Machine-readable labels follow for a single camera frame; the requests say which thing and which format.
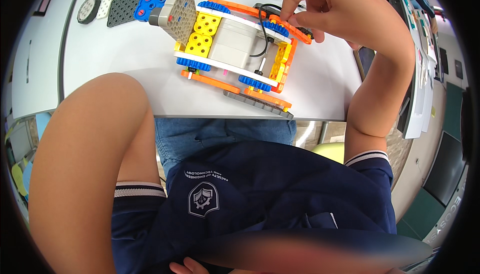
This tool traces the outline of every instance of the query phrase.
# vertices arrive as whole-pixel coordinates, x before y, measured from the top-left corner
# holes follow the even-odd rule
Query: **orange connector beam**
[[[279,106],[282,106],[284,108],[289,109],[289,108],[292,107],[292,104],[290,102],[283,101],[281,99],[278,99],[276,97],[273,97],[273,96],[270,96],[270,95],[267,95],[267,94],[264,94],[264,93],[258,93],[256,91],[252,91],[249,88],[246,88],[245,91],[243,91],[243,92],[246,95],[249,95],[249,96],[261,99],[261,100],[265,100],[265,101],[268,101],[268,102],[271,102],[271,103],[278,104]]]
[[[283,25],[292,35],[294,35],[297,39],[299,39],[303,43],[308,44],[308,45],[310,45],[312,43],[311,39],[307,35],[305,35],[301,31],[299,31],[295,26],[290,25],[290,23],[288,23],[287,21],[280,20],[280,17],[278,17],[277,15],[275,15],[275,14],[270,15],[268,20],[270,20],[270,21],[274,20],[275,22]]]
[[[182,76],[184,76],[184,77],[188,77],[189,72],[188,72],[188,71],[185,71],[185,70],[182,70],[182,71],[181,71],[181,74],[182,74]],[[192,79],[193,79],[193,80],[196,80],[196,81],[199,81],[199,82],[202,82],[202,83],[205,83],[205,84],[207,84],[207,85],[216,86],[217,88],[224,89],[224,90],[230,91],[230,92],[235,93],[235,94],[239,94],[239,93],[240,93],[240,89],[237,88],[236,86],[232,86],[232,85],[226,84],[226,83],[221,82],[221,81],[219,81],[219,80],[216,80],[216,79],[213,79],[213,78],[209,78],[209,77],[207,77],[207,76],[203,76],[203,75],[201,75],[201,74],[195,74],[195,73],[193,73],[193,74],[192,74]]]
[[[295,50],[297,49],[298,40],[295,38],[291,38],[290,40],[292,41],[292,49],[290,49],[290,54],[288,56],[287,62],[285,63],[285,70],[283,71],[282,80],[279,82],[277,86],[272,87],[272,92],[279,93],[279,94],[283,91],[283,86],[285,84],[285,80],[287,80],[286,77],[289,74],[290,66],[293,61],[293,56],[295,55]]]
[[[255,7],[250,7],[248,5],[235,3],[235,2],[231,2],[231,1],[226,1],[226,0],[208,0],[208,1],[223,4],[224,6],[228,7],[229,9],[231,9],[233,11],[240,12],[240,13],[245,13],[245,14],[248,14],[250,16],[254,16],[254,17],[258,18],[258,9],[256,9]],[[261,16],[262,16],[262,18],[265,18],[265,17],[267,17],[267,13],[262,11]]]

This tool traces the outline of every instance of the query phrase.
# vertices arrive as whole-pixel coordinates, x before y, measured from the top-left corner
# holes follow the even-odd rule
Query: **black cable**
[[[268,49],[268,37],[267,37],[267,32],[265,31],[265,26],[263,25],[264,21],[263,21],[263,19],[262,19],[262,17],[261,17],[261,16],[262,16],[261,10],[262,10],[262,8],[263,8],[264,6],[271,6],[271,7],[274,7],[274,8],[276,8],[276,9],[278,9],[279,11],[282,10],[281,7],[279,7],[278,5],[273,4],[273,3],[264,3],[264,4],[262,4],[262,5],[258,8],[258,19],[260,20],[261,29],[264,31],[264,34],[263,34],[263,35],[265,36],[265,48],[264,48],[264,49],[262,50],[262,52],[259,53],[259,54],[251,54],[250,56],[253,57],[253,58],[258,58],[258,57],[264,55],[265,52],[266,52],[267,49]]]

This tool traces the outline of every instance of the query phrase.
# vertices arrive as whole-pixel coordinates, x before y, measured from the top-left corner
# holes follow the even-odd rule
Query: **gear logo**
[[[200,182],[188,195],[188,213],[205,218],[207,213],[219,209],[217,188],[208,181]]]

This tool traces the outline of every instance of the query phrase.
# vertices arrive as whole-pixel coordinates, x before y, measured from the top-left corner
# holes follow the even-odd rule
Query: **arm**
[[[33,239],[56,273],[115,273],[115,184],[159,183],[153,125],[142,86],[121,73],[87,82],[53,114],[32,169],[29,212]]]
[[[306,0],[307,11],[292,15],[300,1],[284,0],[280,17],[312,28],[316,41],[323,41],[327,32],[352,47],[361,44],[377,51],[348,109],[345,161],[363,151],[385,151],[385,136],[397,117],[415,64],[408,28],[386,0]]]

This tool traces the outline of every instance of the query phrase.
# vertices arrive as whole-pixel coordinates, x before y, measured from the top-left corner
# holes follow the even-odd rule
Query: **building block robot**
[[[195,0],[140,0],[134,16],[161,27],[176,40],[173,55],[177,64],[186,67],[182,76],[223,89],[226,97],[293,119],[288,111],[291,103],[267,93],[282,92],[297,39],[311,44],[311,37],[275,14],[266,19],[267,14],[262,11],[262,27],[231,11],[259,17],[257,8],[223,0],[202,1],[198,5]],[[245,68],[255,58],[251,52],[257,37],[265,38],[268,43],[260,66],[252,72]],[[268,49],[275,46],[273,65],[264,73]],[[243,94],[234,85],[200,73],[209,72],[211,67],[224,69],[225,75],[227,71],[238,74],[238,81],[247,85]]]

